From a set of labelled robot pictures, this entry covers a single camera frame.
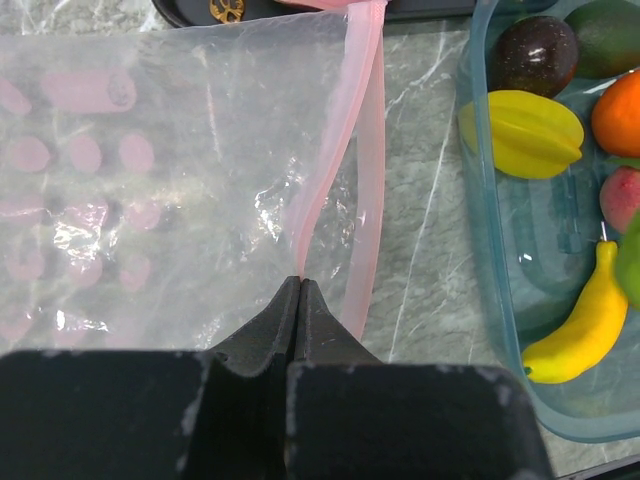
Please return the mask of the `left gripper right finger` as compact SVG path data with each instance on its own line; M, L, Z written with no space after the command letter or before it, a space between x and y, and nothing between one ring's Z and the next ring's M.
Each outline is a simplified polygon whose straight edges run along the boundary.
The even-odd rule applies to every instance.
M333 316L316 281L302 282L296 319L294 361L321 365L381 364Z

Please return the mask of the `green lime fruit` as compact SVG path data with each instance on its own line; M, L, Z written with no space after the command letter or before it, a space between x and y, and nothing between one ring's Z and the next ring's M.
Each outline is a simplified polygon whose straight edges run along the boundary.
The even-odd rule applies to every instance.
M615 261L615 278L629 303L640 305L640 217L636 211L620 242Z

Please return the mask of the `orange fruit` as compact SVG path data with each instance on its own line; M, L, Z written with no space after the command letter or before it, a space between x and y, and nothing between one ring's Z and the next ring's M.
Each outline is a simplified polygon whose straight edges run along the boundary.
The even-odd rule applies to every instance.
M619 157L639 157L639 71L617 79L601 95L591 113L598 145Z

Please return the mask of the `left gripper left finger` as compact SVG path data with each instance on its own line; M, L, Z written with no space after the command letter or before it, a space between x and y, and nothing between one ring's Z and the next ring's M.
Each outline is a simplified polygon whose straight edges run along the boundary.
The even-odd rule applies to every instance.
M263 310L210 350L214 358L242 378L258 377L277 360L287 359L300 292L300 278L287 277Z

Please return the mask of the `clear zip top bag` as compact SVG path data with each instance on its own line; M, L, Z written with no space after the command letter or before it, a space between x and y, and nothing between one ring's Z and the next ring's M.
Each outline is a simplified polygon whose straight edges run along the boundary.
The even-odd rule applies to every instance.
M312 277L364 331L385 3L1 39L1 348L205 349Z

